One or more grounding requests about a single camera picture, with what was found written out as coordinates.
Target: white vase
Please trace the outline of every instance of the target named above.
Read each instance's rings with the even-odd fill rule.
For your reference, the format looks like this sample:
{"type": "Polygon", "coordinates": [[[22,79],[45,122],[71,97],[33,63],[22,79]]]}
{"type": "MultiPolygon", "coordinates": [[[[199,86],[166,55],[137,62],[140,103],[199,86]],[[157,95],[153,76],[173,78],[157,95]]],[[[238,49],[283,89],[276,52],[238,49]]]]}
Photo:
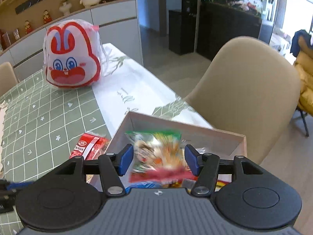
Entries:
{"type": "Polygon", "coordinates": [[[66,3],[66,2],[64,2],[63,3],[63,6],[61,6],[60,8],[59,8],[59,11],[61,11],[62,13],[63,13],[63,15],[64,16],[66,16],[66,15],[68,15],[68,14],[70,14],[70,8],[72,7],[72,4],[71,3],[66,3]]]}

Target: open box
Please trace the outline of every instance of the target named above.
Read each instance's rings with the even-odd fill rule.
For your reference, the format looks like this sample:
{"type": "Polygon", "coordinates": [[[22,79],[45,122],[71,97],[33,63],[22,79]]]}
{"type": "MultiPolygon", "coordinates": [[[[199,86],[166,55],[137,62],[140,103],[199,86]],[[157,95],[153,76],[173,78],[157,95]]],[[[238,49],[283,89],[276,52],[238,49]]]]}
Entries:
{"type": "MultiPolygon", "coordinates": [[[[117,129],[106,153],[118,153],[126,144],[130,143],[125,135],[127,131],[160,131],[166,129],[179,130],[182,134],[182,140],[186,141],[187,144],[191,144],[194,148],[205,147],[206,152],[216,154],[221,159],[233,159],[235,155],[247,156],[246,136],[242,134],[164,120],[131,111],[126,114],[117,129]]],[[[128,181],[131,170],[132,165],[130,165],[125,176],[121,177],[125,187],[130,184],[128,181]]],[[[102,190],[99,176],[95,175],[91,184],[98,190],[102,190]]]]}

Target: red and gold figurine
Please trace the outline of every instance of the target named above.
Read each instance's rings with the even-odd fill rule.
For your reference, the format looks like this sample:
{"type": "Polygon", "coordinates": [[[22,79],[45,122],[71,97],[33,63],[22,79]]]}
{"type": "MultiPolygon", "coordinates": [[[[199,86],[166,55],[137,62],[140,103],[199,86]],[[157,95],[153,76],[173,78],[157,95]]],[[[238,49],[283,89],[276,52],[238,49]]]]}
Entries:
{"type": "Polygon", "coordinates": [[[32,27],[30,26],[30,22],[28,20],[25,21],[25,33],[29,34],[32,31],[32,27]]]}
{"type": "Polygon", "coordinates": [[[43,12],[43,24],[45,25],[45,24],[47,24],[47,23],[49,23],[51,21],[52,21],[52,18],[49,15],[49,11],[45,10],[43,12]]]}

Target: floor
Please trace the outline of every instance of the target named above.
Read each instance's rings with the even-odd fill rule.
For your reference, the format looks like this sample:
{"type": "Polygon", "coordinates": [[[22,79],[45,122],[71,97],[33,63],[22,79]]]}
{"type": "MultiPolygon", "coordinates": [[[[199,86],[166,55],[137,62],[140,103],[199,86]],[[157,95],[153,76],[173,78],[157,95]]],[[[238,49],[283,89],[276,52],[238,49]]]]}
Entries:
{"type": "MultiPolygon", "coordinates": [[[[167,37],[141,28],[144,66],[185,97],[201,79],[210,61],[197,53],[178,56],[168,50],[167,37]]],[[[313,117],[307,116],[310,137],[305,137],[299,112],[282,133],[262,167],[294,187],[302,198],[302,210],[295,228],[303,235],[313,234],[313,117]]]]}

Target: red cartoon mouth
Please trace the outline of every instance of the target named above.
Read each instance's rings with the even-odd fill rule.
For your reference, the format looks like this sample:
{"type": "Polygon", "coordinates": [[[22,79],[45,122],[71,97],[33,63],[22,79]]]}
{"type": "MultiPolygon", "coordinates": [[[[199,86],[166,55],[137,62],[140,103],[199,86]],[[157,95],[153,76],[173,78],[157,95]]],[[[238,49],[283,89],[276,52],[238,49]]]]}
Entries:
{"type": "Polygon", "coordinates": [[[60,84],[73,85],[84,80],[85,71],[83,68],[76,67],[69,70],[67,75],[65,75],[64,71],[51,70],[51,78],[60,84]]]}

